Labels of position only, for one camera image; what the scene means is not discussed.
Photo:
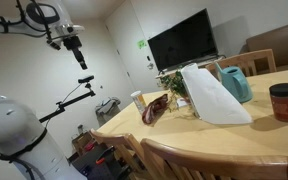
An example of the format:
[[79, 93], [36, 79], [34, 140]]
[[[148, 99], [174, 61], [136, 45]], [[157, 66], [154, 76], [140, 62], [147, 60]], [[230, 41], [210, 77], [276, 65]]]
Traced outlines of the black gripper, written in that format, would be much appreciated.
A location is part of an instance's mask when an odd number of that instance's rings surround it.
[[72, 36], [69, 38], [65, 38], [63, 40], [64, 46], [66, 47], [67, 50], [71, 50], [76, 58], [76, 60], [79, 62], [81, 68], [83, 70], [88, 69], [85, 61], [84, 56], [82, 55], [81, 51], [79, 48], [82, 46], [81, 41], [78, 36]]

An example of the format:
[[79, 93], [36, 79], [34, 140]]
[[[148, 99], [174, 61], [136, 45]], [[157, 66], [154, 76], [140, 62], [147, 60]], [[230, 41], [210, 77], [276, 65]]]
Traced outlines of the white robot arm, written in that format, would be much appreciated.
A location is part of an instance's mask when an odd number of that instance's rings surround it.
[[[54, 49], [66, 47], [86, 69], [78, 33], [84, 28], [72, 23], [62, 0], [30, 0], [20, 16], [0, 16], [0, 33], [47, 38]], [[32, 110], [0, 95], [0, 160], [13, 163], [29, 180], [87, 180], [70, 165], [48, 129]]]

